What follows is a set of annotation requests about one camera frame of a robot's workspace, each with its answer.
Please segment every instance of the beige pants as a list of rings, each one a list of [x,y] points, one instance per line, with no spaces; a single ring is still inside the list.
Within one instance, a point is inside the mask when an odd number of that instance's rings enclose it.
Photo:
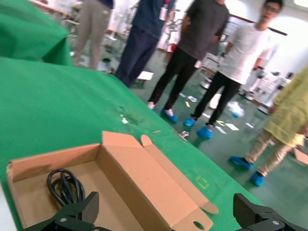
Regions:
[[[287,153],[292,150],[291,147],[285,145],[276,139],[271,133],[264,130],[254,146],[245,156],[245,159],[249,163],[254,163],[264,152],[269,144],[269,141],[273,141],[275,143],[275,151],[270,154],[263,166],[258,169],[258,172],[260,172],[263,176],[267,176],[268,172],[272,171],[285,158]]]
[[[78,66],[82,51],[88,39],[91,39],[89,68],[97,70],[101,59],[101,42],[108,28],[111,9],[99,0],[86,0],[83,3],[77,45],[74,53],[74,65]]]

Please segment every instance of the plastic bag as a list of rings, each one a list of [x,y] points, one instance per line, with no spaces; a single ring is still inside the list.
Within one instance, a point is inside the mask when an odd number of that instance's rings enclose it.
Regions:
[[[232,112],[232,115],[236,118],[243,117],[245,115],[245,111],[240,107],[238,102],[232,101],[227,104],[228,109]]]

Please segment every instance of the man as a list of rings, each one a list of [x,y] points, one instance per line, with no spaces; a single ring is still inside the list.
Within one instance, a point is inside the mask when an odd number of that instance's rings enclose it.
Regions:
[[[269,109],[272,114],[255,145],[244,157],[232,156],[231,161],[246,169],[262,155],[270,140],[275,142],[275,151],[252,176],[251,181],[261,186],[264,178],[308,135],[308,67],[274,99]]]
[[[271,31],[268,26],[277,17],[282,7],[282,0],[266,0],[262,7],[260,20],[256,24],[239,26],[230,36],[226,49],[227,55],[218,68],[209,89],[199,102],[192,117],[184,122],[186,126],[194,125],[217,91],[224,87],[218,106],[209,122],[197,131],[199,136],[207,139],[212,138],[214,124],[228,101],[238,92],[240,86],[246,83],[251,70],[257,68],[264,59],[271,55]]]
[[[89,68],[97,70],[101,59],[101,42],[108,28],[113,0],[85,0],[81,10],[74,65],[80,63],[82,51],[91,38]]]
[[[225,0],[195,0],[186,12],[181,40],[173,53],[166,72],[158,81],[148,106],[154,109],[167,84],[178,74],[169,99],[162,110],[167,119],[177,123],[172,106],[194,72],[201,67],[211,42],[218,42],[229,18]]]
[[[115,76],[130,87],[141,74],[159,42],[176,0],[141,0]]]

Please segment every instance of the sneaker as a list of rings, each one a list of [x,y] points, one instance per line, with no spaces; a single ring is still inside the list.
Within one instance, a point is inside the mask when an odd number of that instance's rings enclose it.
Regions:
[[[186,120],[184,121],[184,125],[185,125],[185,126],[188,126],[188,127],[191,127],[191,126],[193,126],[196,122],[197,122],[197,121],[196,121],[195,119],[189,118],[189,119],[186,119]]]
[[[154,102],[148,102],[148,108],[150,108],[151,110],[153,110],[153,109],[155,108]]]
[[[214,126],[209,124],[197,130],[197,134],[202,138],[210,139],[213,137],[213,128]]]
[[[173,113],[173,110],[172,110],[172,109],[169,109],[169,110],[163,109],[163,110],[162,110],[162,113],[163,113],[163,115],[164,115],[168,120],[170,120],[172,123],[177,123],[177,122],[178,122],[178,118],[177,118],[177,116]]]
[[[258,172],[255,172],[254,175],[251,177],[251,182],[253,182],[256,186],[261,186],[264,183],[264,178]]]
[[[246,169],[251,169],[254,166],[253,163],[248,163],[244,161],[244,158],[239,157],[239,156],[231,156],[230,160],[236,165],[242,166]]]

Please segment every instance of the black power cable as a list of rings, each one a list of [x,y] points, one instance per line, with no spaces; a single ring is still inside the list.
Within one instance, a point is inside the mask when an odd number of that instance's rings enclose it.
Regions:
[[[60,178],[51,182],[53,175],[59,172]],[[82,184],[72,172],[66,169],[52,171],[47,177],[47,186],[61,206],[83,202],[85,199],[85,190]]]

